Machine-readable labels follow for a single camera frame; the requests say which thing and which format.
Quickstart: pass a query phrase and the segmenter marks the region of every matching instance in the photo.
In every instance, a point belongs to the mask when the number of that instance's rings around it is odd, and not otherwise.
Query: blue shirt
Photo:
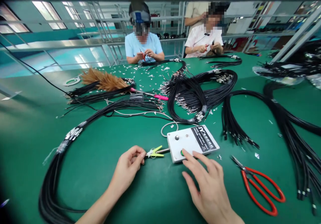
[[[134,33],[127,35],[125,37],[125,49],[127,57],[135,57],[138,52],[145,52],[146,49],[151,49],[155,54],[163,52],[160,40],[156,34],[151,32],[148,34],[146,44],[140,43]],[[155,62],[154,58],[148,58],[146,56],[147,62],[149,62],[148,59],[151,62]]]

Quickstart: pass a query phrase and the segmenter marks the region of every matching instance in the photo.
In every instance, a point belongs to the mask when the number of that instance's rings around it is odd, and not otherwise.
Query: person
[[[186,58],[222,54],[222,30],[217,27],[229,4],[212,2],[204,23],[192,29],[185,43]]]
[[[202,25],[206,16],[206,12],[210,6],[210,2],[197,1],[189,2],[186,7],[185,13],[185,26],[189,26],[191,33],[192,29],[196,26]]]
[[[209,224],[244,224],[233,211],[223,180],[223,168],[213,159],[193,151],[193,155],[202,161],[205,168],[186,150],[182,150],[186,160],[183,164],[193,173],[199,189],[191,176],[182,172],[197,210]],[[140,166],[144,165],[146,152],[138,146],[123,153],[117,163],[112,180],[107,190],[76,222],[76,224],[103,224],[121,195],[133,182]]]
[[[155,62],[163,61],[165,55],[161,42],[156,34],[151,33],[151,17],[148,6],[142,3],[142,10],[133,10],[129,6],[130,22],[133,25],[133,33],[125,37],[126,59],[129,64],[136,64],[139,61]]]

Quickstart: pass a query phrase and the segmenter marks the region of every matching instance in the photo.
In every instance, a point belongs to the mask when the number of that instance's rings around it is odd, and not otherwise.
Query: white control box
[[[205,155],[220,148],[205,125],[168,133],[167,142],[173,163],[185,159],[181,154],[183,148],[191,155],[193,151]]]

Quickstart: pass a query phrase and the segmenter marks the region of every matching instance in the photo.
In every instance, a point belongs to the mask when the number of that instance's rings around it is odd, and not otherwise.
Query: brown feathers
[[[88,73],[83,72],[82,79],[83,84],[90,84],[99,81],[97,89],[102,89],[108,92],[128,86],[121,78],[93,68],[89,68]]]

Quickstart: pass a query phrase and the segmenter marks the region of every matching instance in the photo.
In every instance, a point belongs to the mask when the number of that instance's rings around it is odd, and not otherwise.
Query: woman's hand
[[[208,45],[198,46],[197,51],[200,53],[204,53],[204,52],[206,52],[207,47],[208,47]]]
[[[211,50],[215,50],[221,47],[221,44],[219,42],[215,42],[214,45],[211,45]]]
[[[136,57],[137,57],[139,60],[144,60],[144,53],[139,52],[139,53],[136,54]]]
[[[185,171],[182,173],[192,200],[198,211],[209,224],[244,224],[243,220],[232,210],[223,180],[223,168],[215,160],[193,151],[193,155],[200,159],[204,167],[186,150],[183,154],[187,160],[183,164],[193,173],[198,182],[197,190],[193,179]]]
[[[146,49],[145,54],[148,57],[155,58],[155,53],[151,49]]]
[[[133,182],[140,165],[145,163],[145,155],[145,150],[137,145],[123,153],[118,160],[108,190],[111,189],[120,197]]]

